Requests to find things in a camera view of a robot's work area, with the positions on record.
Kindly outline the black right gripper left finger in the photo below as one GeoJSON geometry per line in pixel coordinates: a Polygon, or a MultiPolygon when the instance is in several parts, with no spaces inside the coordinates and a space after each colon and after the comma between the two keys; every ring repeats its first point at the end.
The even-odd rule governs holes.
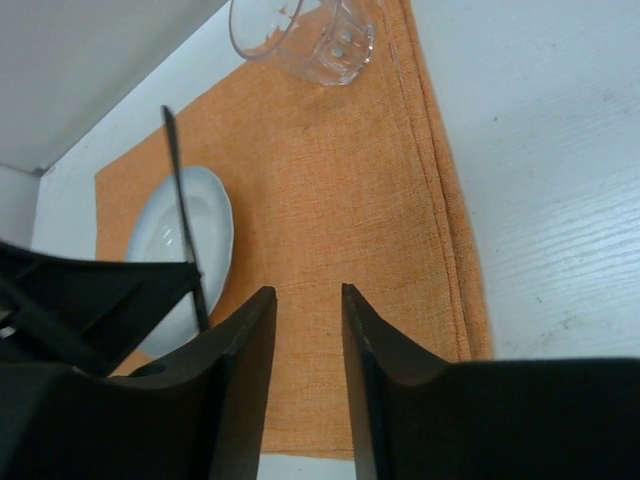
{"type": "Polygon", "coordinates": [[[5,479],[253,479],[274,354],[277,296],[127,376],[54,363],[1,369],[5,479]]]}

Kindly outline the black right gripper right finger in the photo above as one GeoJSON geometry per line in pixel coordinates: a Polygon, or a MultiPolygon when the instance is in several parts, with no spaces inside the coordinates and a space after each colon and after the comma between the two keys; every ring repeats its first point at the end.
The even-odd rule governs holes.
{"type": "Polygon", "coordinates": [[[450,363],[341,292],[360,479],[635,479],[633,358],[450,363]]]}

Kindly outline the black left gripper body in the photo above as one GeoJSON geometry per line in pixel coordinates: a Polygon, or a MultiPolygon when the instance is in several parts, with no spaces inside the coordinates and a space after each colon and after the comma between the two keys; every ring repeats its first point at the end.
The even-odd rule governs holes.
{"type": "Polygon", "coordinates": [[[200,287],[192,263],[77,260],[2,243],[1,360],[109,375],[200,287]]]}

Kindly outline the white round plate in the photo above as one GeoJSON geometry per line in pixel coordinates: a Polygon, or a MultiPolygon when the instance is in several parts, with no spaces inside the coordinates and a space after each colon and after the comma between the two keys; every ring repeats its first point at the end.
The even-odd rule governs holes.
{"type": "MultiPolygon", "coordinates": [[[[181,172],[183,192],[205,305],[214,310],[226,287],[232,263],[234,222],[230,199],[220,179],[201,166],[181,172]]],[[[127,262],[181,262],[185,259],[174,180],[155,189],[130,236],[127,262]]],[[[198,334],[193,299],[186,295],[139,345],[150,358],[162,357],[198,334]]]]}

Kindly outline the black knife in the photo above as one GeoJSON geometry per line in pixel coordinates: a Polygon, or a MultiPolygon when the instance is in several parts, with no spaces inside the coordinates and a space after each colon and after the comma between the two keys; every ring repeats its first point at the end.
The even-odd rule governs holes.
{"type": "Polygon", "coordinates": [[[166,134],[169,155],[171,160],[172,172],[175,182],[176,196],[178,201],[178,210],[181,221],[184,253],[187,263],[195,271],[195,280],[192,286],[192,297],[195,309],[196,322],[198,332],[203,333],[209,328],[208,313],[204,299],[203,288],[201,284],[201,274],[198,268],[197,254],[192,238],[191,228],[189,224],[187,204],[183,192],[181,180],[181,160],[179,151],[178,132],[175,117],[172,110],[167,105],[160,107],[163,121],[164,131],[166,134]]]}

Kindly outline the clear drinking glass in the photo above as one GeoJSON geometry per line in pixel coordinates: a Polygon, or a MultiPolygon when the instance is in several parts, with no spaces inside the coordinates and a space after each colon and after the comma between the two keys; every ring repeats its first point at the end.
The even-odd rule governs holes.
{"type": "Polygon", "coordinates": [[[325,86],[350,84],[370,63],[375,26],[359,1],[230,3],[228,29],[243,59],[325,86]]]}

